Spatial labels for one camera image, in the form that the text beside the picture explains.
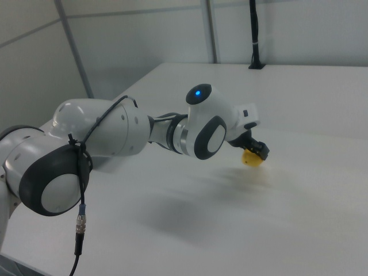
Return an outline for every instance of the cable connector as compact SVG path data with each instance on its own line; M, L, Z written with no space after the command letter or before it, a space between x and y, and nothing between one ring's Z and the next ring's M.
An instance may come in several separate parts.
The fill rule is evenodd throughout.
M86 232L86 204L80 204L78 217L76 218L75 227L75 250L74 255L80 256L82 254L83 240Z

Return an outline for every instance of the white wall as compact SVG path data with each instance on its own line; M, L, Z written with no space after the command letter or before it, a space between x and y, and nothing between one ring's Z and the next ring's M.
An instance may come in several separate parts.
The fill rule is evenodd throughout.
M267 64L368 66L367 0L257 0ZM214 0L221 63L249 63L249 1Z
M261 61L368 66L367 0L257 0ZM252 55L248 0L212 0L220 63ZM63 0L97 98L162 62L213 62L206 0Z
M54 2L2 0L0 132L17 124L39 127L63 101L85 97Z
M162 62L212 62L200 0L63 5L96 98L113 99Z

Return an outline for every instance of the black cable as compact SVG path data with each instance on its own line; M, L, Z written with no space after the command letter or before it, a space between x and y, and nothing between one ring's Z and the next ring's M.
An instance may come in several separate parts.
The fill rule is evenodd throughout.
M92 132L99 126L103 119L124 99L128 96L124 95L120 99L118 99L106 112L95 122L95 124L91 127L91 129L87 132L86 137L83 139L83 142L86 143L88 138L91 136Z
M79 261L79 256L75 256L74 265L73 265L73 268L72 268L72 269L71 269L71 271L70 271L69 276L73 276L73 275L74 275L74 272L75 272L76 266L78 265L78 261Z
M86 151L86 142L88 138L91 136L91 134L94 132L94 130L100 125L100 123L106 118L106 116L124 99L129 98L133 101L135 107L137 108L137 102L134 98L131 98L127 95L122 96L120 99L118 99L98 120L96 120L95 124L90 128L90 130L87 132L85 138L82 141L74 140L72 135L69 134L69 144L75 145L79 144L78 149L78 161L77 161L77 174L79 179L79 189L80 189L80 205L79 205L79 213L76 223L76 235L75 235L75 262L73 265L73 268L70 272L70 276L74 275L76 266L78 265L79 256L82 254L82 246L83 246L83 240L85 237L85 229L86 229L86 204L85 204L85 180L83 179L82 175L82 156L86 155L87 159L90 162L90 170L93 168L92 159L89 153Z

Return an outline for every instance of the yellow object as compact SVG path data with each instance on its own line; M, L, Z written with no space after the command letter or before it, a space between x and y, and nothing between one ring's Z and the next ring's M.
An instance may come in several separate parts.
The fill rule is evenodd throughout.
M261 157L259 157L257 154L254 154L253 152L250 152L247 149L243 152L241 161L243 162L243 164L251 167L258 167L263 162Z

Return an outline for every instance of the table surface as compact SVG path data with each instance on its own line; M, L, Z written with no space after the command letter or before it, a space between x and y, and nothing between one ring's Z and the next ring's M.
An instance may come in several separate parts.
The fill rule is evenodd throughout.
M206 161L147 144L136 156L101 163L86 191L76 275L367 275L367 72L154 69L124 93L140 109L186 113L190 88L211 83L233 102L258 105L261 125L253 134L268 145L269 158L251 168L227 143ZM42 217L19 206L2 252L68 275L77 213Z

